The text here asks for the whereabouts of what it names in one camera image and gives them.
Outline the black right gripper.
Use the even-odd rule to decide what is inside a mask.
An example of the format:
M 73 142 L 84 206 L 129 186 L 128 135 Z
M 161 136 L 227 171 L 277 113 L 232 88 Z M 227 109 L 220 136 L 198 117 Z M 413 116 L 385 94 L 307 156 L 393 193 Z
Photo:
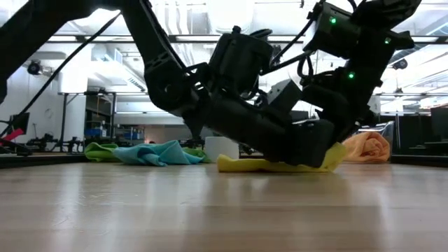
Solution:
M 360 127 L 379 122 L 378 114 L 368 105 L 377 84 L 375 81 L 337 69 L 305 76 L 300 84 L 302 100 L 321 108 L 319 118 L 335 126 L 333 141 L 342 142 Z

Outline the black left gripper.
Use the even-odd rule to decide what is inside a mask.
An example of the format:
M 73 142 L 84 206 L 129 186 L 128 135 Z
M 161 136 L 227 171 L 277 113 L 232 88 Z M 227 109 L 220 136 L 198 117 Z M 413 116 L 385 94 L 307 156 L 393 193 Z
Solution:
M 293 124 L 286 115 L 272 109 L 256 108 L 225 94 L 199 100 L 183 114 L 193 131 L 203 127 L 245 144 L 271 162 L 320 167 L 332 145 L 334 125 L 324 119 Z

